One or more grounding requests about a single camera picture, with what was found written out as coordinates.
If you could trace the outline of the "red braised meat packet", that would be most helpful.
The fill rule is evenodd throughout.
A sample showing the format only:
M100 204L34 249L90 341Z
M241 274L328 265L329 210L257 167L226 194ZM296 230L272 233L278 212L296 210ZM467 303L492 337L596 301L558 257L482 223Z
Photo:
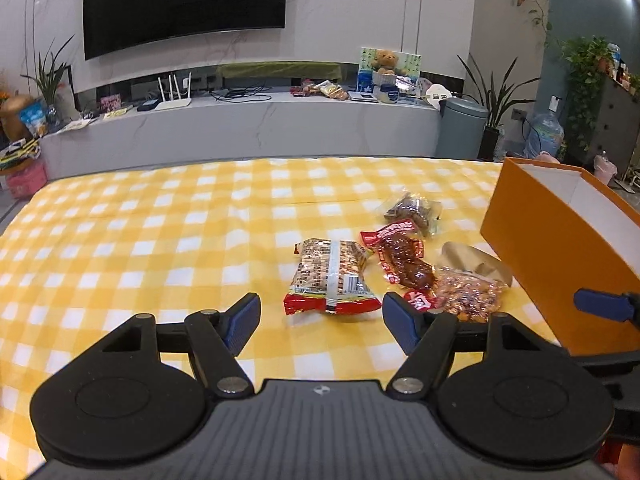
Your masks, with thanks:
M434 266L424 260L424 243L416 224L397 220L360 233L364 247L378 255L385 278L417 311L437 308Z

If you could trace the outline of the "clear mixed nuts bag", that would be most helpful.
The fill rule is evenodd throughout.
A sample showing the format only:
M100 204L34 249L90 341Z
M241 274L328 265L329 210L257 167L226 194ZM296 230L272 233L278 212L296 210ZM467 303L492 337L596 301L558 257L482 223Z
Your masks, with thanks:
M434 307L462 322L486 323L512 283L511 270L499 259L470 245L447 242L435 266Z

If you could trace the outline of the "orange storage box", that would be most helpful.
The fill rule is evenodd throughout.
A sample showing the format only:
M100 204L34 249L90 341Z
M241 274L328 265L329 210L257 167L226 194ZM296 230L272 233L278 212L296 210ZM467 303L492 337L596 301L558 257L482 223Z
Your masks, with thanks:
M480 234L574 356L636 351L629 321L579 311L578 289L639 290L639 214L582 168L506 159Z

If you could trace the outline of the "peanut snack bag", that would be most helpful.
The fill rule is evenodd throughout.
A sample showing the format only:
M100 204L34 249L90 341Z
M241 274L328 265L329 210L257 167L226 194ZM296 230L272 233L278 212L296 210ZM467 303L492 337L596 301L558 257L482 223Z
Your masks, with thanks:
M283 299L286 315L360 315L382 307L364 280L371 252L359 243L308 238L295 245L294 254L299 260Z

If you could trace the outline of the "dark dried fruit packet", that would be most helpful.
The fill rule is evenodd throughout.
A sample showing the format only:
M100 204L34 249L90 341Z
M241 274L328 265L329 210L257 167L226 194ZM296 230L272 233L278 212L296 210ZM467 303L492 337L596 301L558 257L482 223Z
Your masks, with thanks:
M441 202L427 200L418 193L405 192L384 211L384 218L389 222L411 220L423 236L430 237L437 232L441 214Z

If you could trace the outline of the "yellow checkered tablecloth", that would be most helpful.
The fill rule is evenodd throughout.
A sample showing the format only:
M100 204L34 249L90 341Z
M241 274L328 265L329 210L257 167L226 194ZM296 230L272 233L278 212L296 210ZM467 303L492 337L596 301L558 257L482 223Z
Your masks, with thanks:
M1 474L42 461L30 398L46 378L138 312L182 321L247 292L262 320L240 363L266 378L387 380L404 360L381 315L286 315L311 237L358 240L410 191L442 204L442 244L484 248L500 168L426 158L258 159L97 174L43 188L1 234Z

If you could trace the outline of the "blue water jug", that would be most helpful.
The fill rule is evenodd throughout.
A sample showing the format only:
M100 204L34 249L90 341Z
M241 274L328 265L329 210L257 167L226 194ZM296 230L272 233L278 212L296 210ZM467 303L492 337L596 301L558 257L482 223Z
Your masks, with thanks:
M535 159L546 152L554 157L564 140L564 129L555 112L547 110L537 114L529 122L529 132L525 141L524 156Z

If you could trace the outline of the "grey trash bin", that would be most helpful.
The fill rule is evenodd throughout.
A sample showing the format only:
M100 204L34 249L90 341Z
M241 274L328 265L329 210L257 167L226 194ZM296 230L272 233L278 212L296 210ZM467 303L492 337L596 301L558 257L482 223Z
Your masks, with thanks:
M440 102L435 156L474 160L480 151L488 109L474 101L449 98Z

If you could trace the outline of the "white tv console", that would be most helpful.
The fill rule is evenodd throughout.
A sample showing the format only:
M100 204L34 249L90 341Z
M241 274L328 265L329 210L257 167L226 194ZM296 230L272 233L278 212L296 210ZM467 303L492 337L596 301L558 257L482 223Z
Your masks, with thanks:
M265 157L418 156L436 150L440 115L428 105L294 98L194 100L129 112L41 141L52 180L98 172Z

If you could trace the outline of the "white wifi router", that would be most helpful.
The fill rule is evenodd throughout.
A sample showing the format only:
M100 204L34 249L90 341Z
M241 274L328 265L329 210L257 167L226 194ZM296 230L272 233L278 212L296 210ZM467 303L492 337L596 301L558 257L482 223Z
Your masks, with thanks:
M158 90L160 90L160 100L157 103L157 110L178 110L191 105L192 74L189 74L183 81L186 86L184 92L180 88L177 75L170 74L165 80L156 78Z

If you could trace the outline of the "potted green plant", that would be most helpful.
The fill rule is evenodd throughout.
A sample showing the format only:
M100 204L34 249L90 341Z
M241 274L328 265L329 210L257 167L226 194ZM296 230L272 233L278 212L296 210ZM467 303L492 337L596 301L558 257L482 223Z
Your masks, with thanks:
M483 162L492 162L498 141L503 134L502 118L504 114L515 105L535 102L534 99L515 99L514 93L518 89L540 81L540 77L526 79L522 82L509 82L509 78L518 62L518 59L514 58L503 74L500 84L497 84L494 72L490 72L488 79L485 79L472 54L469 54L471 64L465 62L460 55L458 55L458 60L475 89L474 94L465 93L465 96L488 111L482 140L480 141L480 149L478 150L478 159Z

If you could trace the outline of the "climbing vine plant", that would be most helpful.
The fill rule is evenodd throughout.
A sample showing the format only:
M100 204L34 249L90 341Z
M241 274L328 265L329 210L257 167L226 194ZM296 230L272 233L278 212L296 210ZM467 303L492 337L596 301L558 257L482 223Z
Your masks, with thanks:
M566 68L566 96L561 116L567 151L589 150L603 89L614 63L609 43L602 36L554 40Z

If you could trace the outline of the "snack pile on console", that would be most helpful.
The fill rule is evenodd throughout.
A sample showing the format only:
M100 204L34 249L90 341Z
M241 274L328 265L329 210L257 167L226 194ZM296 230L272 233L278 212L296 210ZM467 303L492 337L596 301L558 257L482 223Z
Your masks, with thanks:
M292 87L290 93L292 96L296 96L296 98L303 98L304 96L324 96L330 100L349 100L348 92L342 86L330 80L314 82L306 79L302 81L300 86Z

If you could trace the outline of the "teddy bear picture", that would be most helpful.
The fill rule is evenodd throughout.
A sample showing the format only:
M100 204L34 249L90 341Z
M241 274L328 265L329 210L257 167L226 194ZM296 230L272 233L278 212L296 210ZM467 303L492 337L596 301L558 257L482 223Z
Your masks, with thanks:
M362 47L357 89L369 92L382 84L396 84L405 89L420 77L421 62L420 54Z

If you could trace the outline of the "left potted plant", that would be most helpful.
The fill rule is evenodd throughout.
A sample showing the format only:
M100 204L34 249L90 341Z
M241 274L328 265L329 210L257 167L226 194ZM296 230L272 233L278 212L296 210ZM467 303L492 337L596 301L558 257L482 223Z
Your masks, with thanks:
M36 84L41 99L43 99L48 125L52 128L58 128L62 124L62 118L55 100L58 94L58 86L70 68L70 64L58 62L58 57L73 39L74 37L70 36L56 51L52 50L53 44L50 44L45 54L39 53L37 55L35 73L32 75L22 74L23 78Z

